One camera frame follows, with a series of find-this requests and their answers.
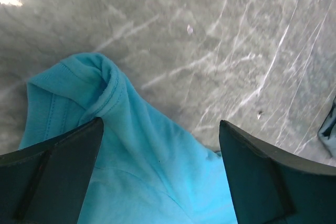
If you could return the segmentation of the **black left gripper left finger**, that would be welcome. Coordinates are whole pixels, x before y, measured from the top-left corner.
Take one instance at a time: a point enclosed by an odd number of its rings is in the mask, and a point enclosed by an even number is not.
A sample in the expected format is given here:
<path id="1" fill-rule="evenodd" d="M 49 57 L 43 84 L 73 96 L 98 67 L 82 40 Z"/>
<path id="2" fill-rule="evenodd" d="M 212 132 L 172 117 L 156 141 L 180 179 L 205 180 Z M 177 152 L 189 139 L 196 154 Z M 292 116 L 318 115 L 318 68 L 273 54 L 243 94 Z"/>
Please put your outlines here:
<path id="1" fill-rule="evenodd" d="M 96 118 L 1 155 L 1 223 L 77 223 L 102 136 Z"/>

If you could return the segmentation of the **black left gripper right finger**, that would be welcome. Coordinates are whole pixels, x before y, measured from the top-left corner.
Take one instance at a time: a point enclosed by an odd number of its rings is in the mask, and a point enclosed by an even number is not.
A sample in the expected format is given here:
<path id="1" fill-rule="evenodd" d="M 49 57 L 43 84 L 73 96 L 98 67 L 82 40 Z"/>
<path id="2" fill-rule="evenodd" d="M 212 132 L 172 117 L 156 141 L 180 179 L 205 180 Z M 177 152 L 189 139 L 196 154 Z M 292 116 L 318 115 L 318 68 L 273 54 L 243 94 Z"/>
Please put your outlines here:
<path id="1" fill-rule="evenodd" d="M 221 121 L 219 143 L 238 223 L 335 223 L 335 167 Z"/>

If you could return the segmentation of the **turquoise t shirt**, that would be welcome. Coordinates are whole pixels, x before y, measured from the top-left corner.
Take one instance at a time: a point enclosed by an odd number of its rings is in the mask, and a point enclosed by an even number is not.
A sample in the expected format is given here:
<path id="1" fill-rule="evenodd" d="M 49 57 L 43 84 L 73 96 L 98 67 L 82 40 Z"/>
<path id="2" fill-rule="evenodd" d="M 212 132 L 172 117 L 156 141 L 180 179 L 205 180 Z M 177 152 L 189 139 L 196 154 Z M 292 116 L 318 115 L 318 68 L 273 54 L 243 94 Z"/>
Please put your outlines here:
<path id="1" fill-rule="evenodd" d="M 30 78 L 20 148 L 101 118 L 79 223 L 236 223 L 223 159 L 148 104 L 106 56 L 82 53 Z"/>

